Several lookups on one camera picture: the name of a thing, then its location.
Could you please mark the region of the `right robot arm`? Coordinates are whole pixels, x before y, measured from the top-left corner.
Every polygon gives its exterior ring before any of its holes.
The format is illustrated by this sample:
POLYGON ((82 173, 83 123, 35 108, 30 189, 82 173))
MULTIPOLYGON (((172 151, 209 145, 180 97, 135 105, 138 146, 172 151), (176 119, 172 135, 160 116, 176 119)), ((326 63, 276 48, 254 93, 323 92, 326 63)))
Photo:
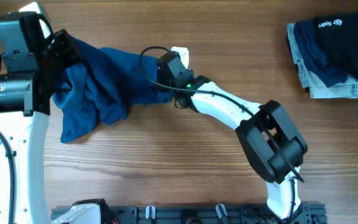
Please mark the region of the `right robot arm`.
POLYGON ((233 129, 253 170, 266 182, 270 211, 285 223, 300 207, 297 183, 308 146, 277 101, 254 103, 195 76, 174 50, 157 60, 157 83, 171 90, 177 105, 216 118, 233 129))

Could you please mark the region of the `blue t-shirt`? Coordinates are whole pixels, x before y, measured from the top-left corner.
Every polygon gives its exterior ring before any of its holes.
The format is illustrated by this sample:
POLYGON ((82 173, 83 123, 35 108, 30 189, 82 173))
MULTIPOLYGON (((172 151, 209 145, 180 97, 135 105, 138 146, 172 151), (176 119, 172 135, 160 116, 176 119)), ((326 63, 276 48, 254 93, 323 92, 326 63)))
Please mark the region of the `blue t-shirt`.
POLYGON ((132 105, 169 103, 172 93, 155 85, 157 59, 76 39, 83 60, 62 73, 53 102, 63 113, 60 140, 69 143, 98 123, 126 119, 132 105))

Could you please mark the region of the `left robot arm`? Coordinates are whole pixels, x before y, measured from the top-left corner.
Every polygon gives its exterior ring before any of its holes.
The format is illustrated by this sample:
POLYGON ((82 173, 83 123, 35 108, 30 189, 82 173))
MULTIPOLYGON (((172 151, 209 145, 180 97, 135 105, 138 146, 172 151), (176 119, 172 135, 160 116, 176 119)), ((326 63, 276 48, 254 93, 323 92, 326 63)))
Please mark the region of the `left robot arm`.
POLYGON ((38 12, 0 17, 0 223, 49 223, 44 145, 50 98, 82 56, 38 12))

